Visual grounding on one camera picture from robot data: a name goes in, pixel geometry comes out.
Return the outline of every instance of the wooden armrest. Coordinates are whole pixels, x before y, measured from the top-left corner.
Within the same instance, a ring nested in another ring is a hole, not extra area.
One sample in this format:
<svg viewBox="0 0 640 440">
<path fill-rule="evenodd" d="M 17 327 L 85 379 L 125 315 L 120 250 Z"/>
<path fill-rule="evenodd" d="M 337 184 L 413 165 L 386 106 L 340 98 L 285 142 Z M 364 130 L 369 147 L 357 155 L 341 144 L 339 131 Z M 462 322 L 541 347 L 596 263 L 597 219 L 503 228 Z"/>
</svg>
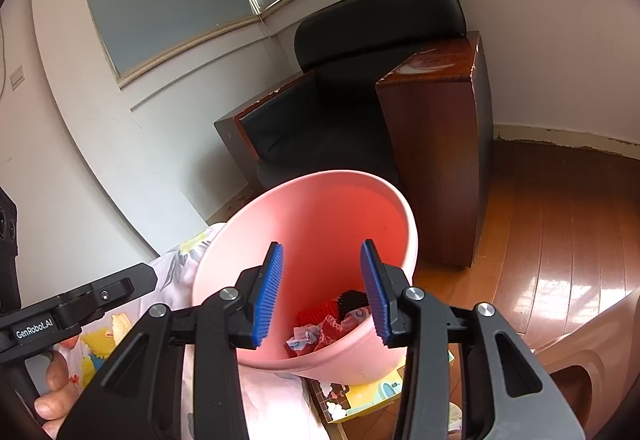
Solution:
<svg viewBox="0 0 640 440">
<path fill-rule="evenodd" d="M 376 83 L 388 86 L 408 82 L 468 81 L 480 43 L 479 32 L 466 38 L 430 42 Z"/>
<path fill-rule="evenodd" d="M 265 104 L 270 99 L 273 99 L 281 92 L 295 86 L 297 83 L 302 82 L 313 74 L 315 74 L 315 71 L 313 70 L 306 73 L 298 72 L 293 74 L 280 83 L 277 83 L 275 86 L 262 91 L 257 94 L 257 96 L 254 96 L 248 101 L 242 103 L 226 115 L 220 117 L 220 119 L 214 123 L 214 127 L 218 131 L 220 138 L 223 143 L 225 143 L 226 148 L 236 161 L 236 164 L 249 182 L 249 185 L 254 189 L 254 192 L 259 193 L 264 191 L 262 184 L 258 180 L 256 172 L 257 162 L 259 161 L 260 156 L 251 142 L 251 139 L 242 127 L 241 119 L 248 113 L 251 113 L 253 110 Z"/>
<path fill-rule="evenodd" d="M 478 32 L 429 42 L 376 83 L 424 258 L 471 266 L 493 138 Z"/>
</svg>

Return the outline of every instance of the fingernail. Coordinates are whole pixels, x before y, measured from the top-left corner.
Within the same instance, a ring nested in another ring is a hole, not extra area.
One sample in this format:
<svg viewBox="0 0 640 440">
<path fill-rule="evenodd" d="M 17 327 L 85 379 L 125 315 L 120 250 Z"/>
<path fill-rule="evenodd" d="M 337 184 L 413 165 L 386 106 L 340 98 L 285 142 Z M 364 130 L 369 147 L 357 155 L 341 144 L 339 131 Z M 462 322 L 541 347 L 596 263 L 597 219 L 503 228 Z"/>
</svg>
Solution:
<svg viewBox="0 0 640 440">
<path fill-rule="evenodd" d="M 34 407 L 36 408 L 36 412 L 43 418 L 47 418 L 45 415 L 51 414 L 51 408 L 47 406 L 47 404 L 36 402 Z"/>
<path fill-rule="evenodd" d="M 47 422 L 44 426 L 42 426 L 42 428 L 44 429 L 44 432 L 54 440 L 56 436 L 58 436 L 58 428 L 55 426 L 52 426 L 50 422 Z"/>
</svg>

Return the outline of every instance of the wooden floor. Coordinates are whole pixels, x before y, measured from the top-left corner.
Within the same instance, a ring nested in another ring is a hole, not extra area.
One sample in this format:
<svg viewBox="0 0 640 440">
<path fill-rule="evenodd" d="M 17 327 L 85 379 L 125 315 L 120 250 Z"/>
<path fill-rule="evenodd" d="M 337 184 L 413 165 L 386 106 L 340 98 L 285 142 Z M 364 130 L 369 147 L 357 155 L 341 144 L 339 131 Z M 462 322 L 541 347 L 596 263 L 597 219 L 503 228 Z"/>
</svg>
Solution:
<svg viewBox="0 0 640 440">
<path fill-rule="evenodd" d="M 495 142 L 473 266 L 418 259 L 414 285 L 453 306 L 493 303 L 531 348 L 575 330 L 640 287 L 640 161 Z M 455 346 L 451 351 L 457 356 Z M 457 360 L 450 389 L 460 405 Z M 364 431 L 359 419 L 346 422 L 348 439 L 390 438 L 389 418 L 377 413 L 372 419 Z"/>
</svg>

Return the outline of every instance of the metal screw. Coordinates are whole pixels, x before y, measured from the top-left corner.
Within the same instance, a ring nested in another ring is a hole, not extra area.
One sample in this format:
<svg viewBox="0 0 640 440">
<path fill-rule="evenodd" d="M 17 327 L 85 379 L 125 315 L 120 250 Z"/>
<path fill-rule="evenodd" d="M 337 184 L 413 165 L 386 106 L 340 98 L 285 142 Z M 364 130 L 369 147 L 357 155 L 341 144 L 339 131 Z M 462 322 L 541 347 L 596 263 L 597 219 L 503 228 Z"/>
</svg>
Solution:
<svg viewBox="0 0 640 440">
<path fill-rule="evenodd" d="M 418 289 L 418 287 L 409 287 L 404 291 L 404 295 L 414 301 L 420 301 L 424 297 L 424 290 Z"/>
<path fill-rule="evenodd" d="M 156 303 L 149 309 L 151 317 L 162 317 L 164 314 L 166 314 L 166 305 L 162 303 Z"/>
<path fill-rule="evenodd" d="M 491 317 L 495 314 L 495 308 L 491 303 L 480 303 L 478 305 L 478 313 L 485 317 Z"/>
<path fill-rule="evenodd" d="M 233 301 L 238 295 L 239 292 L 234 287 L 226 287 L 226 289 L 220 291 L 220 299 L 225 301 Z"/>
</svg>

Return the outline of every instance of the human hand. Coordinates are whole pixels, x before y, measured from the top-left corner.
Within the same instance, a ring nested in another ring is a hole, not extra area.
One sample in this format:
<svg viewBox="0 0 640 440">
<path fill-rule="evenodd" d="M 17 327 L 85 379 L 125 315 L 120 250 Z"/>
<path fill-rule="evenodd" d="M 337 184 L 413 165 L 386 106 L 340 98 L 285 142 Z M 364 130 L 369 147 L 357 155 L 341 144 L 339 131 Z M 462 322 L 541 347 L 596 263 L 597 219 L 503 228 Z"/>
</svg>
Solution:
<svg viewBox="0 0 640 440">
<path fill-rule="evenodd" d="M 59 352 L 52 352 L 53 358 L 47 368 L 47 386 L 51 393 L 38 398 L 35 409 L 43 419 L 48 420 L 42 428 L 55 438 L 64 419 L 78 400 L 78 387 L 69 380 L 69 368 L 65 357 Z"/>
</svg>

